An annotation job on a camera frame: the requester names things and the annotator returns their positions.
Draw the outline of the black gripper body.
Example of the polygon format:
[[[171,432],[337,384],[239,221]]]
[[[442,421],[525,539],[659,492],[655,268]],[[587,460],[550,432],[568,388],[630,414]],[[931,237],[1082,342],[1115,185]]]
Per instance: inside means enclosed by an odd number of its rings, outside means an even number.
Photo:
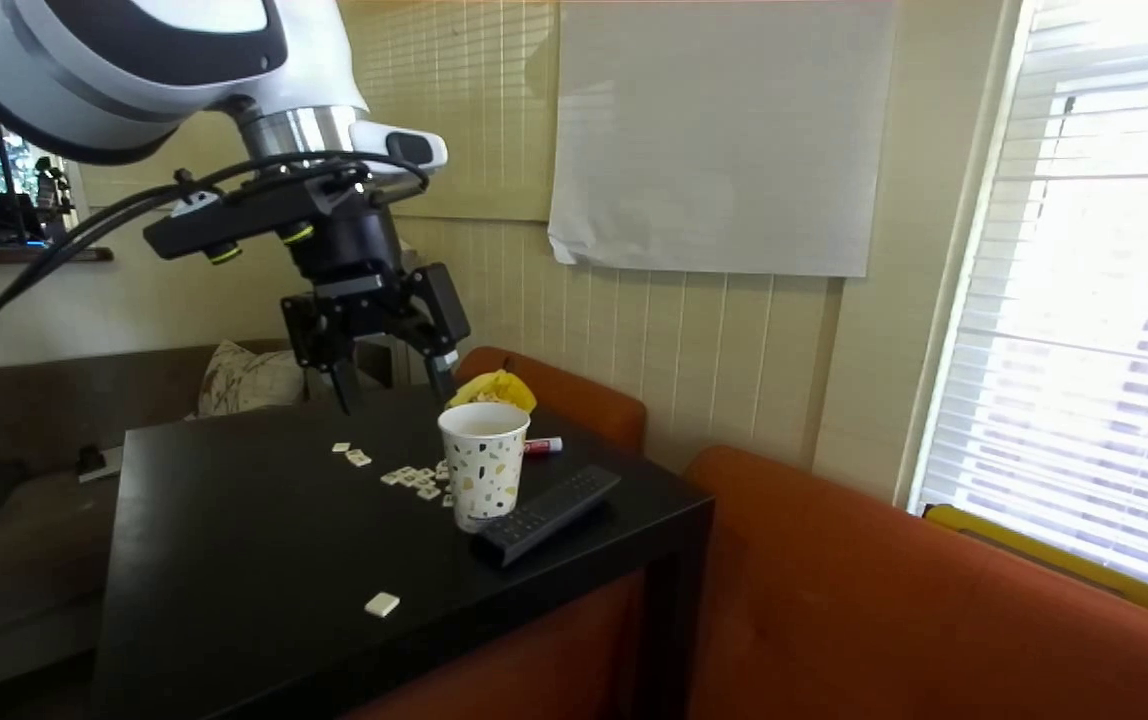
[[[307,281],[307,292],[281,299],[304,368],[345,366],[355,335],[398,335],[431,372],[458,368],[458,346],[468,335],[458,283],[443,266],[404,266],[387,208],[350,199],[292,229],[284,250]]]

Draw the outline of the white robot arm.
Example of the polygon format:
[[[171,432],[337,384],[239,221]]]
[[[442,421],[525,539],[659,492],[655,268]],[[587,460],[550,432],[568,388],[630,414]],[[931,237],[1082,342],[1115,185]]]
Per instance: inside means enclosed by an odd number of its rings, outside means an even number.
[[[448,144],[373,115],[337,0],[0,0],[0,126],[15,135],[131,163],[195,112],[229,115],[248,156],[93,212],[20,281],[42,283],[129,221],[164,260],[229,260],[274,234],[307,281],[281,304],[301,366],[350,388],[352,346],[398,335],[448,388],[468,317],[442,266],[404,260],[392,226]]]

